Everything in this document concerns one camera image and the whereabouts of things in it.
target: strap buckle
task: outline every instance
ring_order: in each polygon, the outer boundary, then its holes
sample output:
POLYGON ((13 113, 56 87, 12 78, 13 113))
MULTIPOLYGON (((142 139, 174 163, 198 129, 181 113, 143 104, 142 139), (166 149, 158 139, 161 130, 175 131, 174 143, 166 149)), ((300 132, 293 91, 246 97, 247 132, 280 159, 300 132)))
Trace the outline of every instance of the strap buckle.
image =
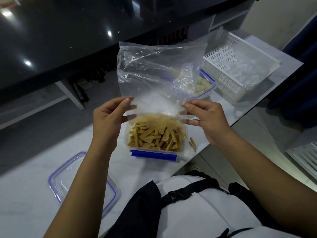
POLYGON ((186 194, 183 189, 170 191, 167 194, 171 197, 172 203, 175 203, 179 200, 187 200, 192 195, 192 194, 186 194))

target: person's left hand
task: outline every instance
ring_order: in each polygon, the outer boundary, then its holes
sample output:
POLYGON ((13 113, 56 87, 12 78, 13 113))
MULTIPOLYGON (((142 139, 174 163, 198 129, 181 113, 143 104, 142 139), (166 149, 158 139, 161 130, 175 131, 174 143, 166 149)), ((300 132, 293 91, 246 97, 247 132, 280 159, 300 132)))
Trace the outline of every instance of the person's left hand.
POLYGON ((123 114, 131 109, 134 97, 114 98, 93 111, 93 140, 95 148, 107 149, 110 152, 117 147, 117 139, 122 123, 128 121, 123 114))

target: black table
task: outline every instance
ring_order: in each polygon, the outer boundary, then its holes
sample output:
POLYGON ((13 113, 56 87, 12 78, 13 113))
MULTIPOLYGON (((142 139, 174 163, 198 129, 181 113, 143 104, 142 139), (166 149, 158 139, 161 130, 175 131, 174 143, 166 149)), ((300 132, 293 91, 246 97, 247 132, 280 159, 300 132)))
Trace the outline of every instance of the black table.
POLYGON ((0 104, 246 0, 12 0, 0 3, 0 104))

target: black glossy surface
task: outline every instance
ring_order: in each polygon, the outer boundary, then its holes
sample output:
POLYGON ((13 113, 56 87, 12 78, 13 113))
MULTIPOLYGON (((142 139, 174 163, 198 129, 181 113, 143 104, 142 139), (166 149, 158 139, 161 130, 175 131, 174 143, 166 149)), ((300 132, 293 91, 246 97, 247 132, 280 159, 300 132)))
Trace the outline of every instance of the black glossy surface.
POLYGON ((190 15, 226 0, 18 1, 0 14, 1 91, 22 81, 30 88, 65 78, 74 67, 40 75, 158 27, 192 23, 190 15))

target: hand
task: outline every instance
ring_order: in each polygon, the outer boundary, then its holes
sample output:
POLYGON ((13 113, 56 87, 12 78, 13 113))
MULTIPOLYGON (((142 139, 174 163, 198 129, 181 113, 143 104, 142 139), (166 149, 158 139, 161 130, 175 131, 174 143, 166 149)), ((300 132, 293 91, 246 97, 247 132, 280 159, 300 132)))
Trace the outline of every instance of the hand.
POLYGON ((195 115, 199 120, 186 120, 186 124, 200 126, 210 144, 217 146, 218 140, 233 133, 221 104, 206 100, 191 100, 183 105, 188 115, 195 115))
POLYGON ((114 98, 93 111, 93 140, 94 148, 107 148, 113 152, 117 147, 117 139, 121 124, 128 121, 123 114, 131 109, 133 97, 114 98))

